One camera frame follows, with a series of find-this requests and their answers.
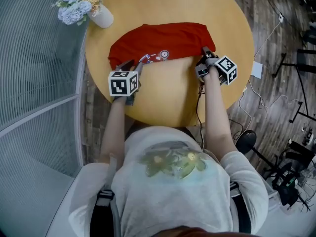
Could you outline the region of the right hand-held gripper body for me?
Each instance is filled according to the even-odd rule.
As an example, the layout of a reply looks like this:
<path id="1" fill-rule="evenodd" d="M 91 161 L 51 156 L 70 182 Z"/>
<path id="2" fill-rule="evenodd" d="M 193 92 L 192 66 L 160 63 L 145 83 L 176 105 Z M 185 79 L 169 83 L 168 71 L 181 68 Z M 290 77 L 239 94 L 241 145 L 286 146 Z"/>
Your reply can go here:
<path id="1" fill-rule="evenodd" d="M 210 68 L 218 70 L 221 84 L 230 85 L 237 78 L 237 64 L 228 56 L 221 58 L 204 55 L 195 66 L 195 73 L 198 79 L 205 77 Z"/>

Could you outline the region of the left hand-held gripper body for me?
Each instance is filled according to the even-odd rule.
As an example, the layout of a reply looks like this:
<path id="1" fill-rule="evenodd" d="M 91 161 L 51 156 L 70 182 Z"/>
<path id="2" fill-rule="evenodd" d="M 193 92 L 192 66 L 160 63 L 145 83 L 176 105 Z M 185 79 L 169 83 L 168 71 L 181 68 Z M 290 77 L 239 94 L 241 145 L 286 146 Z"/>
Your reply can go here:
<path id="1" fill-rule="evenodd" d="M 126 105 L 132 106 L 134 104 L 135 94 L 140 88 L 136 70 L 110 72 L 108 83 L 109 93 L 114 101 L 121 97 L 126 97 Z"/>

